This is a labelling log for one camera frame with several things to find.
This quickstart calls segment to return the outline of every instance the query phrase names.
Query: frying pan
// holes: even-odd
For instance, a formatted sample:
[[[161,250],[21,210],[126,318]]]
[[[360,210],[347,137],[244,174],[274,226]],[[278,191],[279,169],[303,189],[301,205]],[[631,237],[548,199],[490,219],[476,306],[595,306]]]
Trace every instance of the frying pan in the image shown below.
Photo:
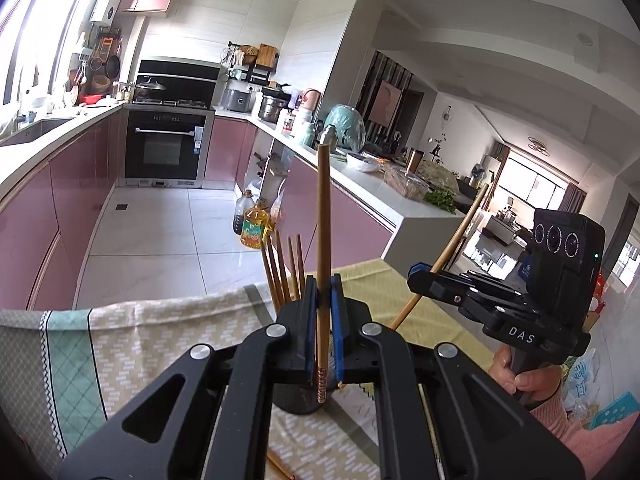
[[[116,79],[120,75],[120,58],[115,54],[109,56],[107,63],[104,64],[104,75],[109,79]]]

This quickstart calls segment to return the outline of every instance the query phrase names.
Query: kitchen sink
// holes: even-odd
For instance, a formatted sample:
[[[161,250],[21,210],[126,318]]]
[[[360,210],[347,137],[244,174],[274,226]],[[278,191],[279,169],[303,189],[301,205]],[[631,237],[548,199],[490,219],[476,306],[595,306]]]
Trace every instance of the kitchen sink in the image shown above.
[[[70,121],[68,119],[42,119],[31,126],[28,126],[6,140],[0,140],[0,146],[11,146],[12,144],[25,144],[39,139],[44,134],[48,134],[54,128],[62,126],[62,124]]]

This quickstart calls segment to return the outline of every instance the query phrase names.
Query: built-in oven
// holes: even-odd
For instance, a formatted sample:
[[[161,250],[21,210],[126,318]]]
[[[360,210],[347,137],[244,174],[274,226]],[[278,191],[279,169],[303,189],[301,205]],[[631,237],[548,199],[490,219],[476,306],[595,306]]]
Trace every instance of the built-in oven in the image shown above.
[[[201,187],[213,111],[144,108],[129,111],[125,185]]]

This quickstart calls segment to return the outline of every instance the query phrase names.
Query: screw head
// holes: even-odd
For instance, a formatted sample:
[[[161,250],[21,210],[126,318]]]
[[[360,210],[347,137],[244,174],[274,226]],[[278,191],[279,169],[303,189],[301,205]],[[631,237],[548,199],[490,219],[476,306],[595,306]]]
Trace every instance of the screw head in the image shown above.
[[[287,327],[284,325],[280,325],[279,323],[274,323],[267,327],[267,335],[269,337],[282,337],[287,333]]]
[[[438,355],[445,359],[451,359],[458,355],[458,347],[451,343],[442,343],[438,345]]]
[[[192,359],[198,360],[209,357],[209,354],[211,354],[211,348],[207,345],[196,345],[189,352]]]
[[[364,335],[376,336],[382,332],[382,327],[378,323],[365,323],[361,330]]]

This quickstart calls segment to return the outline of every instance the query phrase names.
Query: chopstick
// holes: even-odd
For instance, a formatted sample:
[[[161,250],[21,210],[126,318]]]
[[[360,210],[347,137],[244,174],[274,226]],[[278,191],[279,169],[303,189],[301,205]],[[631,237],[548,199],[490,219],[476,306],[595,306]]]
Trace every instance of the chopstick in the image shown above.
[[[269,253],[269,261],[271,264],[271,274],[273,275],[273,286],[276,289],[275,297],[278,298],[278,306],[276,307],[276,314],[279,314],[281,307],[284,305],[284,294],[282,293],[282,284],[280,283],[280,277],[278,276],[278,266],[276,264],[275,258],[273,257],[273,247],[271,246],[271,236],[267,236],[267,252]]]
[[[298,285],[298,274],[296,273],[296,257],[293,255],[293,244],[291,237],[287,237],[289,245],[289,265],[291,266],[291,277],[293,278],[293,299],[300,299],[300,286]]]
[[[453,254],[453,251],[456,250],[456,247],[460,243],[460,238],[463,237],[466,231],[466,228],[469,226],[469,224],[471,224],[471,221],[475,216],[476,211],[478,211],[478,208],[480,207],[480,203],[482,202],[482,199],[484,198],[488,189],[489,189],[488,184],[484,184],[484,186],[482,186],[482,189],[478,192],[478,194],[476,195],[476,199],[471,205],[471,209],[469,209],[469,211],[466,213],[464,219],[456,229],[456,232],[451,237],[451,240],[449,240],[449,243],[444,248],[444,250],[440,253],[440,256],[431,267],[430,272],[432,272],[433,274],[436,274],[440,272],[440,270],[442,270],[442,268],[447,264],[451,255]],[[411,313],[411,311],[414,309],[414,307],[418,304],[418,302],[421,299],[422,299],[422,296],[420,294],[414,294],[409,300],[409,302],[404,306],[404,308],[402,308],[402,310],[398,313],[396,318],[392,321],[391,325],[389,325],[389,328],[391,330],[397,330],[400,324],[406,319],[406,317]]]
[[[267,448],[267,460],[272,469],[278,473],[283,480],[296,480],[296,476],[287,469],[285,463],[276,455],[271,448]]]
[[[298,284],[300,287],[300,299],[305,297],[305,258],[302,255],[302,240],[300,235],[296,236],[296,245],[298,246]]]
[[[289,295],[289,280],[287,278],[287,271],[284,267],[284,254],[282,253],[282,244],[280,243],[280,231],[276,229],[276,251],[278,253],[278,266],[280,267],[280,282],[282,283],[282,295],[284,297],[284,304],[291,303],[291,296]]]
[[[264,265],[264,273],[267,275],[267,283],[269,284],[269,292],[271,293],[271,301],[273,301],[273,307],[276,312],[280,311],[280,301],[278,300],[278,294],[276,292],[276,286],[273,282],[273,275],[271,273],[271,267],[267,259],[267,253],[264,249],[264,241],[260,238],[260,252],[262,253],[262,263]]]
[[[329,362],[329,325],[331,320],[331,181],[329,179],[329,145],[318,146],[318,402],[326,400]]]
[[[294,255],[292,240],[290,237],[287,240],[289,243],[289,265],[291,265],[290,270],[293,278],[291,289],[289,288],[289,279],[287,277],[287,269],[285,268],[284,263],[285,255],[282,251],[280,232],[276,231],[276,255],[278,257],[277,262],[273,254],[271,237],[267,235],[264,240],[260,240],[262,264],[264,265],[264,273],[267,277],[269,292],[271,293],[271,300],[273,301],[273,307],[276,311],[276,315],[280,313],[280,309],[284,304],[287,304],[292,300],[301,300],[303,297],[305,270],[302,266],[302,244],[300,241],[300,235],[297,235],[297,239],[298,268],[296,268],[296,258]]]

